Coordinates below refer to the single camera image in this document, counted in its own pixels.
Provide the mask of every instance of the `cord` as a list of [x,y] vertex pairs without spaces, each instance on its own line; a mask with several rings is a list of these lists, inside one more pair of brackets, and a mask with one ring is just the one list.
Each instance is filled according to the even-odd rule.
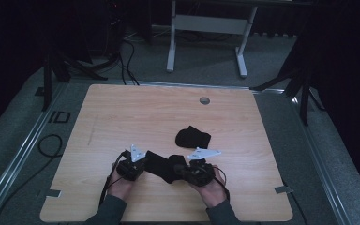
[[202,167],[199,167],[199,166],[192,166],[191,168],[195,168],[195,169],[198,169],[198,170],[201,170],[203,172],[205,172],[206,174],[210,175],[216,182],[218,182],[224,189],[224,192],[226,193],[226,196],[227,196],[227,200],[229,201],[230,200],[230,191],[226,188],[225,184],[227,183],[227,176],[226,174],[224,173],[224,171],[222,171],[219,167],[213,167],[213,168],[217,168],[219,169],[223,175],[224,175],[224,184],[218,180],[214,175],[212,175],[211,173],[209,173],[206,169],[202,168]]
[[[283,182],[283,184],[284,184],[285,186],[288,186],[288,184],[287,184],[283,179],[282,179],[282,182]],[[299,202],[296,200],[296,197],[294,197],[293,192],[291,192],[291,196],[292,196],[292,198],[294,199],[294,202],[296,203],[297,208],[299,209],[300,214],[302,215],[302,218],[303,218],[303,220],[304,220],[304,223],[305,223],[306,225],[308,225],[308,222],[307,222],[307,219],[306,219],[306,215],[304,214],[304,212],[303,212],[303,210],[302,210],[302,207],[300,206]]]
[[[42,151],[41,147],[40,147],[40,144],[46,140],[47,138],[50,138],[50,137],[55,137],[59,140],[59,146],[56,150],[56,152],[53,154],[53,155],[49,155],[49,154],[46,154]],[[43,170],[45,170],[46,167],[48,167],[52,161],[55,159],[55,158],[59,158],[61,156],[63,156],[63,154],[59,154],[60,150],[61,150],[61,147],[63,146],[63,140],[61,139],[60,136],[58,136],[57,134],[50,134],[50,135],[47,135],[45,137],[43,137],[41,140],[39,140],[39,143],[37,145],[37,148],[38,148],[38,151],[40,154],[42,154],[43,156],[47,157],[47,158],[50,158],[49,161],[42,167],[40,168],[37,172],[35,172],[30,178],[28,178],[24,183],[22,183],[19,187],[17,187],[5,200],[4,202],[2,203],[2,206],[0,207],[0,215],[2,214],[2,212],[4,211],[5,209],[5,206],[8,204],[8,202],[10,201],[11,198],[13,198],[13,196],[15,196],[17,194],[17,192],[19,192],[19,190],[21,190],[26,184],[28,184],[28,182],[30,182],[32,179],[34,179],[34,177],[36,177],[39,173],[41,173]]]
[[130,71],[129,67],[130,67],[130,61],[134,55],[134,45],[132,43],[130,43],[127,40],[123,40],[126,44],[130,45],[132,48],[132,52],[131,55],[129,57],[129,59],[127,60],[127,65],[125,66],[124,64],[124,59],[122,57],[122,54],[119,53],[119,61],[121,62],[121,77],[122,77],[122,82],[124,83],[124,85],[127,85],[127,82],[125,81],[125,70],[127,71],[127,75],[129,76],[129,78],[132,80],[134,85],[140,85],[139,82],[136,80],[136,78],[134,77],[133,73]]
[[115,184],[116,182],[118,182],[120,179],[123,178],[123,176],[121,176],[120,178],[118,178],[117,180],[113,181],[113,182],[110,184],[111,177],[113,176],[113,172],[115,171],[115,168],[116,168],[116,166],[118,165],[119,159],[121,159],[121,157],[124,157],[124,156],[125,156],[125,152],[122,152],[122,153],[119,155],[119,157],[116,159],[116,161],[114,162],[114,164],[112,165],[112,169],[111,169],[110,175],[107,176],[107,180],[106,180],[106,183],[104,184],[104,188],[101,190],[100,201],[99,201],[99,204],[98,204],[98,205],[102,205],[102,204],[103,204],[104,198],[105,198],[105,196],[106,196],[107,189],[108,189],[109,187],[111,187],[113,184]]

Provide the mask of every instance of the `wooden table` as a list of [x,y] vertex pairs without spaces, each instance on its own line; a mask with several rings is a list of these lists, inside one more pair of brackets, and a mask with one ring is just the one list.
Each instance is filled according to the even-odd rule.
[[[210,99],[203,105],[200,98]],[[98,200],[112,163],[135,144],[168,158],[187,158],[194,149],[178,147],[178,131],[194,126],[212,135],[209,157],[227,175],[231,204],[241,220],[285,221],[293,216],[263,121],[251,91],[245,89],[122,86],[90,87],[53,179],[58,198],[47,197],[44,221],[84,221]],[[185,181],[166,183],[144,172],[138,179],[123,221],[207,221],[199,194]]]

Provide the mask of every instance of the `black cable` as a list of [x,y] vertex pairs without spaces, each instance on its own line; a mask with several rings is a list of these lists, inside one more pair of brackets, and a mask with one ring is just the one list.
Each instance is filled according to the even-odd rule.
[[130,43],[129,41],[127,41],[127,40],[124,40],[124,42],[125,42],[126,44],[130,45],[130,46],[131,46],[131,50],[132,50],[129,59],[127,60],[127,66],[126,66],[127,75],[130,77],[130,79],[131,79],[132,81],[134,81],[137,85],[139,85],[139,83],[137,82],[136,78],[133,76],[133,73],[130,72],[130,61],[131,61],[131,59],[133,58],[133,55],[134,55],[134,45],[133,45],[132,43]]
[[[50,137],[56,137],[56,138],[59,140],[59,147],[57,148],[57,150],[56,150],[56,152],[54,153],[54,155],[46,154],[46,153],[44,153],[44,152],[42,151],[42,149],[40,148],[40,143],[41,143],[42,141],[44,141],[45,139],[50,138]],[[2,212],[4,211],[5,206],[8,204],[8,202],[10,201],[10,199],[13,198],[13,196],[15,196],[15,195],[17,194],[17,192],[19,192],[19,190],[21,190],[26,184],[28,184],[28,182],[30,182],[32,179],[34,179],[34,177],[36,177],[39,173],[41,173],[43,170],[45,170],[45,168],[48,167],[55,158],[58,158],[58,157],[63,156],[63,154],[59,154],[62,146],[63,146],[63,140],[61,139],[60,136],[58,136],[58,135],[56,135],[56,134],[47,135],[47,136],[45,136],[44,138],[42,138],[41,140],[39,140],[39,143],[38,143],[38,145],[37,145],[38,151],[39,151],[39,153],[41,153],[43,156],[45,156],[45,157],[47,157],[47,158],[50,158],[49,161],[48,161],[42,168],[40,168],[37,172],[35,172],[30,178],[28,178],[24,183],[22,183],[19,187],[17,187],[17,188],[4,200],[4,202],[2,203],[2,206],[0,207],[0,215],[1,215]]]
[[122,82],[124,83],[124,85],[127,85],[127,82],[125,81],[125,73],[124,73],[124,60],[122,59],[122,54],[119,53],[119,61],[121,62],[121,77],[122,77]]
[[113,65],[114,63],[116,63],[118,61],[118,56],[112,56],[110,55],[108,57],[108,61],[107,62],[104,62],[104,63],[101,63],[101,64],[97,64],[97,65],[93,65],[93,66],[90,66],[90,67],[87,67],[89,69],[92,69],[93,71],[99,71],[99,70],[102,70],[104,68],[107,68],[111,65]]
[[119,155],[119,157],[116,159],[116,161],[114,162],[114,164],[112,165],[112,169],[111,169],[110,175],[107,176],[107,180],[106,180],[106,183],[104,184],[104,188],[101,190],[100,201],[99,201],[98,205],[102,205],[102,204],[103,204],[104,198],[105,198],[105,196],[106,196],[107,189],[108,189],[109,187],[111,187],[113,184],[115,184],[117,181],[119,181],[120,179],[123,178],[123,176],[121,176],[119,179],[113,181],[113,182],[110,184],[111,177],[113,176],[113,172],[115,171],[115,168],[116,168],[116,166],[117,166],[118,163],[119,163],[119,159],[121,159],[121,157],[124,157],[124,156],[125,156],[125,152],[121,153],[121,154]]
[[[283,184],[284,184],[285,186],[288,186],[288,184],[287,184],[283,179],[282,179],[282,182],[283,182]],[[296,200],[296,197],[294,197],[293,192],[291,192],[291,196],[292,196],[292,198],[294,199],[294,202],[296,203],[297,208],[299,209],[299,212],[300,212],[300,214],[302,215],[302,218],[303,218],[305,224],[308,225],[308,222],[307,222],[307,219],[306,219],[306,215],[304,214],[304,212],[303,212],[303,210],[302,210],[302,207],[300,206],[299,202]]]
[[226,193],[227,196],[227,200],[230,200],[230,191],[226,188],[225,184],[227,183],[227,177],[226,174],[224,173],[224,171],[222,171],[221,169],[219,169],[223,174],[224,174],[224,184],[218,180],[214,175],[212,175],[211,173],[209,173],[206,169],[199,167],[199,166],[190,166],[190,168],[195,168],[197,170],[201,170],[203,172],[205,172],[206,174],[210,175],[216,182],[218,182],[221,187],[224,189],[224,192]]

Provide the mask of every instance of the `person's left hand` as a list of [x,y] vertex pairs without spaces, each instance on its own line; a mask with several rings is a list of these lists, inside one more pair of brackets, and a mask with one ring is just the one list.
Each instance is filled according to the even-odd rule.
[[115,171],[112,173],[110,184],[112,184],[115,181],[116,182],[107,189],[107,194],[113,195],[125,201],[128,198],[128,195],[130,194],[130,191],[132,190],[135,182],[125,180],[124,178],[122,179],[120,178],[121,176],[118,174],[118,172],[115,169]]

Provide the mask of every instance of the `hand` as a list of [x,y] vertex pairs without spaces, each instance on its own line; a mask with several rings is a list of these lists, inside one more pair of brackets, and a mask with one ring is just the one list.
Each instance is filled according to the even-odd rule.
[[112,185],[107,189],[107,194],[113,195],[125,201],[133,188],[134,181],[121,178],[115,169],[115,171],[112,173],[110,184]]
[[[224,184],[224,180],[220,176],[218,166],[214,165],[213,167],[217,180],[219,180],[222,184]],[[198,187],[191,184],[189,185],[192,188],[196,189],[198,193],[200,193],[203,202],[206,204],[208,208],[212,208],[220,203],[223,203],[227,198],[224,188],[216,180],[212,180],[209,184],[203,187]]]

